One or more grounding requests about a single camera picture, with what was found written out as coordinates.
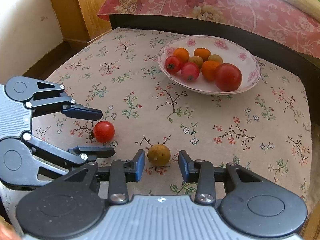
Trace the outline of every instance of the dark bed frame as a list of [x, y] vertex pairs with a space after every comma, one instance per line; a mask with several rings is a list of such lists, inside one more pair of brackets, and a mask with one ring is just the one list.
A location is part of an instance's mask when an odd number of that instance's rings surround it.
[[237, 27], [203, 20], [159, 15], [110, 15], [113, 29], [118, 27], [158, 30], [186, 35], [211, 35], [233, 41], [253, 55], [276, 64], [297, 75], [308, 97], [310, 118], [320, 125], [320, 69], [297, 52], [275, 41]]

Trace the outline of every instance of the bedspread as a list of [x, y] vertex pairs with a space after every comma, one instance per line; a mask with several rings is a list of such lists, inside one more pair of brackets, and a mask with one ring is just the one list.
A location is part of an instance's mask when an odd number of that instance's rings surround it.
[[190, 17], [227, 24], [320, 58], [320, 24], [283, 0], [106, 0], [98, 17], [109, 14]]
[[[157, 143], [171, 151], [167, 165], [146, 160], [142, 180], [128, 183], [130, 194], [188, 194], [196, 183], [183, 183], [178, 152], [215, 166], [239, 163], [306, 200], [310, 181], [311, 129], [308, 102], [300, 79], [257, 58], [261, 79], [251, 90], [232, 96], [198, 94], [172, 83], [161, 73], [157, 55], [182, 34], [117, 28], [90, 44], [56, 70], [48, 80], [63, 84], [78, 103], [101, 109], [115, 126], [105, 146], [116, 154], [100, 166], [130, 159], [138, 149]], [[96, 122], [49, 114], [33, 119], [33, 134], [63, 149], [94, 146]], [[100, 196], [107, 197], [103, 183]], [[0, 187], [4, 206], [14, 220], [24, 192]], [[223, 184], [217, 183], [218, 197]]]

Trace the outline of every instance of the floral tablecloth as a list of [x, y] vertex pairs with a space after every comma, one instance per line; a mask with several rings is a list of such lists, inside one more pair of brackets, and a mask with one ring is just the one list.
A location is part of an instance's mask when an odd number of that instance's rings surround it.
[[[198, 94], [172, 83], [159, 70], [157, 54], [181, 34], [118, 28], [83, 49], [49, 78], [63, 84], [78, 103], [103, 111], [116, 129], [110, 165], [130, 159], [138, 149], [157, 143], [171, 151], [162, 167], [146, 162], [142, 180], [129, 183], [130, 194], [189, 194], [195, 183], [183, 183], [178, 152], [224, 167], [235, 162], [278, 183], [305, 199], [311, 167], [308, 102], [300, 79], [257, 58], [261, 79], [251, 90], [232, 96]], [[96, 122], [67, 118], [60, 113], [33, 119], [33, 134], [68, 149], [101, 145], [92, 136]], [[107, 197], [103, 183], [100, 196]], [[1, 198], [17, 228], [15, 207], [24, 192], [0, 187]], [[218, 197], [223, 185], [217, 183]]]

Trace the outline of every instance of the red fruit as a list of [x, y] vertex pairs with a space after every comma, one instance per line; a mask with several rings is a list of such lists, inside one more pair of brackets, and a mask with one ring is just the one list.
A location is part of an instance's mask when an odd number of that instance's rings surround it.
[[223, 63], [215, 69], [215, 83], [224, 92], [237, 90], [241, 81], [241, 71], [235, 65]]
[[196, 80], [199, 74], [200, 71], [196, 63], [187, 62], [181, 68], [181, 76], [186, 81]]
[[115, 135], [115, 128], [111, 122], [100, 121], [94, 126], [93, 135], [98, 142], [105, 143], [113, 138]]
[[177, 73], [182, 65], [182, 60], [177, 56], [170, 56], [164, 62], [165, 68], [169, 73]]

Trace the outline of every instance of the floor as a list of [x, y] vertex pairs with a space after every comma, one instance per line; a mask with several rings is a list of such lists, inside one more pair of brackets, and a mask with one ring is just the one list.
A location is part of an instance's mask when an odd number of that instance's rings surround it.
[[[68, 44], [63, 44], [56, 52], [45, 55], [39, 62], [31, 67], [24, 76], [45, 80], [57, 68], [78, 52], [79, 49], [72, 49]], [[320, 60], [312, 57], [306, 57], [306, 59], [320, 67]], [[306, 221], [300, 235], [304, 240], [320, 240], [320, 202]]]

